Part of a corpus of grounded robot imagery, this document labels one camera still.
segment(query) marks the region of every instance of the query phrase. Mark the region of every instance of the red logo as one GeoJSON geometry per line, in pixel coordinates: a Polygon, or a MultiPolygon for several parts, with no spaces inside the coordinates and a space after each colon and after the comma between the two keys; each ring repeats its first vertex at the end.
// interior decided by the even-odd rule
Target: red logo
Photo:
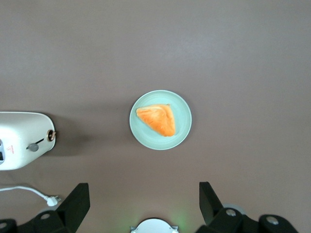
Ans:
{"type": "Polygon", "coordinates": [[[13,145],[10,145],[10,146],[7,148],[7,150],[10,151],[12,154],[14,154],[13,145]]]}

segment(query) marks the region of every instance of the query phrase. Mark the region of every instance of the power cord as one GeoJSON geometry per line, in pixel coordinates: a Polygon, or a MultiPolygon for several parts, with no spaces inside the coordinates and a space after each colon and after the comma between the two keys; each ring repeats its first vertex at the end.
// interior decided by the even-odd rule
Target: power cord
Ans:
{"type": "Polygon", "coordinates": [[[8,187],[8,188],[0,188],[0,192],[2,191],[9,191],[13,189],[24,189],[28,191],[32,191],[42,197],[46,202],[48,206],[56,206],[61,199],[58,196],[47,196],[44,195],[43,193],[40,193],[38,190],[30,187],[25,187],[25,186],[15,186],[15,187],[8,187]]]}

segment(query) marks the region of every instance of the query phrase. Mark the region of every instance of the bolt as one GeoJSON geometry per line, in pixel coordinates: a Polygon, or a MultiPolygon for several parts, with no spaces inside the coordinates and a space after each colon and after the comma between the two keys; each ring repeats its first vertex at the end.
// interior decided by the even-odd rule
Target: bolt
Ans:
{"type": "Polygon", "coordinates": [[[49,218],[51,215],[50,214],[44,214],[41,216],[41,219],[47,219],[49,218]]]}
{"type": "Polygon", "coordinates": [[[272,216],[268,216],[267,218],[267,221],[273,225],[277,225],[278,224],[278,220],[275,218],[275,217],[272,217],[272,216]]]}
{"type": "Polygon", "coordinates": [[[227,209],[226,213],[227,213],[227,215],[232,216],[232,217],[237,215],[236,212],[232,209],[227,209]]]}
{"type": "Polygon", "coordinates": [[[0,223],[0,229],[6,228],[8,224],[6,222],[0,223]]]}

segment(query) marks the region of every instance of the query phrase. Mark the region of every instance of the light green plate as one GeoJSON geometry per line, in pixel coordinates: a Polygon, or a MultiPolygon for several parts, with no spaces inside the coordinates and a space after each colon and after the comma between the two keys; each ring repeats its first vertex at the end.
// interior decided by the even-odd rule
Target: light green plate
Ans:
{"type": "Polygon", "coordinates": [[[191,111],[187,103],[174,92],[156,90],[141,96],[130,113],[130,127],[134,137],[144,146],[154,150],[168,150],[179,145],[187,137],[191,128],[191,111]],[[136,115],[136,109],[151,104],[169,104],[175,118],[176,133],[164,137],[152,130],[136,115]]]}

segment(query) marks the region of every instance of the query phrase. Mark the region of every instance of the toaster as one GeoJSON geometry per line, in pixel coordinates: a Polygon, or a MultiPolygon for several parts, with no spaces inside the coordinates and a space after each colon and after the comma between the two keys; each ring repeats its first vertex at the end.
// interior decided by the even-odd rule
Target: toaster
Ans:
{"type": "Polygon", "coordinates": [[[21,168],[55,145],[55,128],[45,114],[0,112],[0,170],[21,168]]]}

